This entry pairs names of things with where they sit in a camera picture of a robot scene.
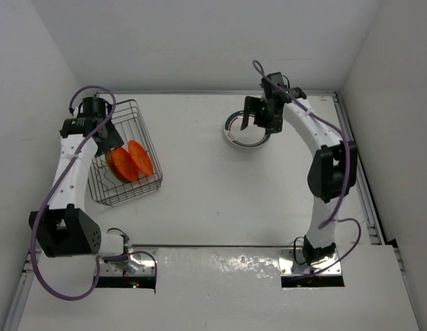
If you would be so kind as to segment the white plate green red rim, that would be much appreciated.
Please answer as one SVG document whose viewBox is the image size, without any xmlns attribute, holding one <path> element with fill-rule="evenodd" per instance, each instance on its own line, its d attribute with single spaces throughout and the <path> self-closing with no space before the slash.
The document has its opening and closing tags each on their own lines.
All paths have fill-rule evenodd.
<svg viewBox="0 0 427 331">
<path fill-rule="evenodd" d="M 223 125 L 225 141 L 232 147 L 245 151 L 257 150 L 264 147 L 268 143 L 270 135 L 266 134 L 264 128 L 260 128 L 254 124 L 254 114 L 250 114 L 248 126 L 244 130 L 241 130 L 243 118 L 244 112 L 237 111 L 226 119 Z"/>
</svg>

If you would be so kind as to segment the small orange plate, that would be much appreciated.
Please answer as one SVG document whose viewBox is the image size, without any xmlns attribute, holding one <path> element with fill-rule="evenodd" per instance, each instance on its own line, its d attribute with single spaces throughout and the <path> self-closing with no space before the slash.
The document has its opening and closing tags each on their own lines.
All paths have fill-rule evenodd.
<svg viewBox="0 0 427 331">
<path fill-rule="evenodd" d="M 142 174 L 146 176 L 153 175 L 154 168 L 151 158 L 140 143 L 135 140 L 130 140 L 128 142 L 128 152 Z"/>
</svg>

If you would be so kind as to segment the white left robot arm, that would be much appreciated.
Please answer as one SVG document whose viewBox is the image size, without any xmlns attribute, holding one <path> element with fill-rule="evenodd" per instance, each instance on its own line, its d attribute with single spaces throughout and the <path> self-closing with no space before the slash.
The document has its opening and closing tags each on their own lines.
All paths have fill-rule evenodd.
<svg viewBox="0 0 427 331">
<path fill-rule="evenodd" d="M 123 254 L 120 234 L 104 234 L 85 212 L 85 192 L 93 161 L 123 145 L 117 129 L 107 120 L 112 105 L 99 97 L 86 97 L 60 131 L 61 153 L 53 194 L 29 223 L 38 223 L 37 242 L 47 257 Z"/>
</svg>

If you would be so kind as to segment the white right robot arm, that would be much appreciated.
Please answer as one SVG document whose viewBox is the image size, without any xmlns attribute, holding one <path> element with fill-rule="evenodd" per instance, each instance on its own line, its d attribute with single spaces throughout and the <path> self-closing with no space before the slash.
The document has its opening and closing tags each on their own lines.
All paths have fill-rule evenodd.
<svg viewBox="0 0 427 331">
<path fill-rule="evenodd" d="M 241 129 L 252 121 L 272 135 L 289 123 L 312 155 L 307 184 L 314 201 L 302 248 L 304 260 L 310 265 L 335 251 L 338 211 L 357 178 L 357 145 L 315 112 L 301 88 L 286 85 L 282 73 L 263 75 L 261 87 L 261 97 L 246 97 L 244 101 Z"/>
</svg>

